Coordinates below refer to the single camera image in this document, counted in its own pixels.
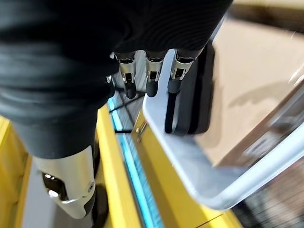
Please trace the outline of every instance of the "white plastic tray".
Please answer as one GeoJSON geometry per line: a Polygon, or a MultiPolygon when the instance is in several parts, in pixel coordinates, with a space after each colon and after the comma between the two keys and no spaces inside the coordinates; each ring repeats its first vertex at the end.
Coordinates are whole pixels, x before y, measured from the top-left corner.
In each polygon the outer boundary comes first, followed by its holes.
{"type": "Polygon", "coordinates": [[[229,209],[304,155],[304,124],[249,170],[213,168],[192,137],[166,134],[167,83],[173,57],[174,50],[170,50],[163,63],[158,93],[154,98],[145,96],[143,114],[186,190],[197,203],[216,210],[229,209]]]}

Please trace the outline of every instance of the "robotic arm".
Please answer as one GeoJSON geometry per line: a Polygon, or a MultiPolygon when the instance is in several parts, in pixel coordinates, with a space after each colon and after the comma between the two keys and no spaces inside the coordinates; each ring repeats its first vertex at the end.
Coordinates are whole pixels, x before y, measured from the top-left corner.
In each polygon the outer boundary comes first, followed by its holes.
{"type": "Polygon", "coordinates": [[[168,90],[177,93],[231,2],[0,0],[0,114],[70,216],[82,218],[94,204],[92,150],[109,76],[120,67],[133,98],[135,52],[145,50],[147,94],[155,96],[164,56],[174,48],[168,90]]]}

